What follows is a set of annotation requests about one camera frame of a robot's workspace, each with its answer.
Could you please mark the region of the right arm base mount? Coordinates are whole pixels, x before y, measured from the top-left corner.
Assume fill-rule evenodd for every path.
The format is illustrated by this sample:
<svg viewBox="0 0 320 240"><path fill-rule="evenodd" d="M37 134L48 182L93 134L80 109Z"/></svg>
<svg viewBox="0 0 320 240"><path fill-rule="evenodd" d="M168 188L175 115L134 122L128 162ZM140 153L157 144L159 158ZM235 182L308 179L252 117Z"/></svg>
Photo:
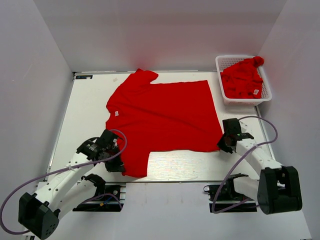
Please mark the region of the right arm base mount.
<svg viewBox="0 0 320 240"><path fill-rule="evenodd" d="M210 213L213 213L212 205L213 205L213 200L214 200L214 197L215 197L215 194L216 194L218 188L219 188L219 184L210 184L210 185L205 185L203 187L203 192L209 196ZM217 197L217 201L214 206L214 210L216 212L223 210L223 209L230 207L234 204L237 204L247 198L248 198L247 196L245 196L243 194L238 194L238 193L235 196L230 196L227 193L227 188L225 186L223 186L221 192L219 193L219 195ZM258 204L253 199L250 199L241 205L238 205L232 209L225 211L225 213L255 213L258 211L257 205Z"/></svg>

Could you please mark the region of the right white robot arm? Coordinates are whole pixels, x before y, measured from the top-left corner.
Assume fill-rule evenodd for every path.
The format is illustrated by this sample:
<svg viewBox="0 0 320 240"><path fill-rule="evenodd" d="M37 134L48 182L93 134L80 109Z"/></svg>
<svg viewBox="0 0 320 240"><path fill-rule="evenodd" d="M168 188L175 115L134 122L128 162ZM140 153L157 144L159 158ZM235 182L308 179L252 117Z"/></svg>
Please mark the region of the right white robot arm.
<svg viewBox="0 0 320 240"><path fill-rule="evenodd" d="M212 208L223 187L226 195L236 200L240 196L245 199L219 210L220 213L231 210L254 200L266 214L300 211L303 207L301 186L298 171L293 166L284 166L263 149L263 143L257 143L254 137L246 132L244 123L239 118L229 118L222 121L224 133L217 146L226 153L236 153L240 159L232 166L218 187L212 200ZM246 161L258 174L254 180L247 174L233 174L235 168Z"/></svg>

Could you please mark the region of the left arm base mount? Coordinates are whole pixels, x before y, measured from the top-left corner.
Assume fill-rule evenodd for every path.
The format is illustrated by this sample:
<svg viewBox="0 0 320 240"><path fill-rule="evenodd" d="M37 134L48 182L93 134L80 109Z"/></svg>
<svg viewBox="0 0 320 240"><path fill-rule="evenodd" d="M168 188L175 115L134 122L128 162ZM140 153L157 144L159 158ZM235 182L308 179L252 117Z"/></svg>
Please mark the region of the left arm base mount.
<svg viewBox="0 0 320 240"><path fill-rule="evenodd" d="M119 213L125 203L126 185L106 184L104 190L95 192L92 200L81 203L73 212Z"/></svg>

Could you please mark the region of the red t shirt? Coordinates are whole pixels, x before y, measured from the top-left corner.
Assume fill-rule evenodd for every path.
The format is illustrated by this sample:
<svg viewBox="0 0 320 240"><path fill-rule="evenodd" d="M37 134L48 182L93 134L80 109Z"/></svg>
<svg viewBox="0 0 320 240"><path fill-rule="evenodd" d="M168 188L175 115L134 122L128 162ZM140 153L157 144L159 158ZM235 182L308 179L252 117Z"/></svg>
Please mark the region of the red t shirt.
<svg viewBox="0 0 320 240"><path fill-rule="evenodd" d="M126 176L145 177L152 152L219 150L223 133L208 81L156 83L157 78L138 69L106 103L105 127L127 138L119 144Z"/></svg>

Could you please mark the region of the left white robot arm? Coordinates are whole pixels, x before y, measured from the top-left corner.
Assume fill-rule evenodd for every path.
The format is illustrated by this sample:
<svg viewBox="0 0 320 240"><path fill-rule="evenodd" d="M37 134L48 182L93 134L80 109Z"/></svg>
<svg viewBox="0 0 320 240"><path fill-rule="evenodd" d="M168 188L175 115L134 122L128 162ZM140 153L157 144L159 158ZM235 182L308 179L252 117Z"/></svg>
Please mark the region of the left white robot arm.
<svg viewBox="0 0 320 240"><path fill-rule="evenodd" d="M105 196L119 203L116 195L106 192L105 180L91 172L102 163L110 166L108 172L124 171L121 154L126 147L120 147L119 140L128 143L120 130L105 129L101 136L84 141L65 168L52 172L53 178L46 185L20 197L18 222L40 240L46 240L78 205Z"/></svg>

